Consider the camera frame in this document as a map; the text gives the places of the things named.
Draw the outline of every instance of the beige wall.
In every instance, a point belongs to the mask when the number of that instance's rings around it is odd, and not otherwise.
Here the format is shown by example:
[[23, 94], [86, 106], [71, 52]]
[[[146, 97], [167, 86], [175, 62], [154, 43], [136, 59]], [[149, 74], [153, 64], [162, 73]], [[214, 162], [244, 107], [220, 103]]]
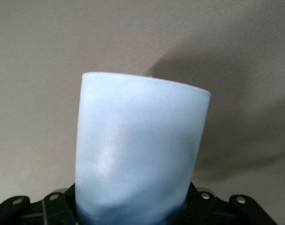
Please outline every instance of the beige wall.
[[0, 0], [0, 202], [74, 182], [87, 71], [211, 91], [195, 185], [285, 224], [285, 0]]

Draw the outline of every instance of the black plastic mount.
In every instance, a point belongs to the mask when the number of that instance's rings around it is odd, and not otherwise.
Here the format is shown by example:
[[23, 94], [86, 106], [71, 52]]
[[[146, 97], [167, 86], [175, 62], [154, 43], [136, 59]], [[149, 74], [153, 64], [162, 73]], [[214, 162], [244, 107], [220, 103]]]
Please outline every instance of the black plastic mount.
[[[15, 196], [0, 204], [0, 225], [76, 225], [75, 185], [30, 203]], [[171, 225], [276, 225], [251, 197], [233, 195], [225, 202], [191, 183], [181, 211]]]

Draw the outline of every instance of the light blue cup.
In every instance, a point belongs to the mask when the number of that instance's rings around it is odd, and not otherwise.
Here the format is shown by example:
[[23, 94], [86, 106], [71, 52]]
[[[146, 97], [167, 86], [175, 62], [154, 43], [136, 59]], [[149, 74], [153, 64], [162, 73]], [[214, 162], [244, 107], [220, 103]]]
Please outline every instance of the light blue cup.
[[82, 76], [75, 194], [85, 225], [166, 225], [187, 195], [210, 93], [116, 73]]

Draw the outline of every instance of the screw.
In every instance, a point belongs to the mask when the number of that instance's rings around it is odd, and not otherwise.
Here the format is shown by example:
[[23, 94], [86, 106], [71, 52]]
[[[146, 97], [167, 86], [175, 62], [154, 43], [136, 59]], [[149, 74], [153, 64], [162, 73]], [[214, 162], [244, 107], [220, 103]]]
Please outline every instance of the screw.
[[15, 199], [15, 200], [12, 202], [12, 204], [13, 204], [13, 205], [20, 204], [23, 200], [24, 200], [24, 198]]
[[201, 197], [203, 198], [203, 199], [210, 199], [210, 195], [207, 193], [207, 192], [203, 192], [202, 194], [201, 194]]
[[53, 194], [49, 197], [50, 201], [53, 201], [59, 197], [59, 194]]
[[241, 203], [241, 204], [245, 204], [245, 203], [246, 203], [246, 200], [245, 200], [243, 197], [241, 197], [241, 196], [237, 196], [237, 197], [236, 197], [236, 200], [237, 200], [239, 203]]

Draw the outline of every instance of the cup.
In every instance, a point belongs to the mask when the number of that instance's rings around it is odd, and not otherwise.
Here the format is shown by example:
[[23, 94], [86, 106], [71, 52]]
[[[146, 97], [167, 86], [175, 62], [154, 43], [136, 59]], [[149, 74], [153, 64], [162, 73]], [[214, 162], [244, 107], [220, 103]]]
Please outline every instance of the cup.
[[210, 93], [152, 77], [82, 76], [75, 198], [85, 225], [166, 225], [185, 201]]

